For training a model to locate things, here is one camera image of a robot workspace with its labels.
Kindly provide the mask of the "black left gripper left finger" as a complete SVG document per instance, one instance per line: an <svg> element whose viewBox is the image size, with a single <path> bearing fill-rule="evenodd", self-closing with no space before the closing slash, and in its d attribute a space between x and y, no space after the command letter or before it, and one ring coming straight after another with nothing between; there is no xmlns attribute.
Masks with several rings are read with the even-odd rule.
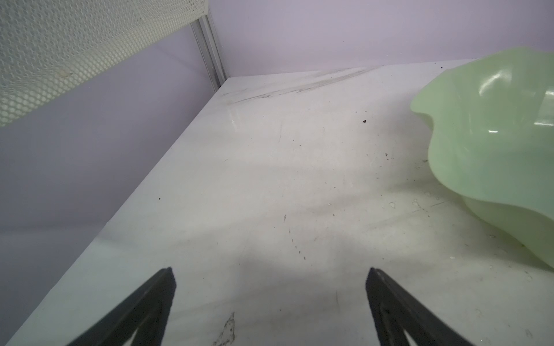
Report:
<svg viewBox="0 0 554 346"><path fill-rule="evenodd" d="M161 345L177 284L163 268L70 345Z"/></svg>

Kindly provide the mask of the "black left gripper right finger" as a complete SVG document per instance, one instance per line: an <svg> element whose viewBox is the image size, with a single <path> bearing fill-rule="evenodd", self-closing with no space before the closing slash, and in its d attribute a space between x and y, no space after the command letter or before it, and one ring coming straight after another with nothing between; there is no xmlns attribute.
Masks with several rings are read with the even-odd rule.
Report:
<svg viewBox="0 0 554 346"><path fill-rule="evenodd" d="M472 345L385 271L371 268L365 288L381 345Z"/></svg>

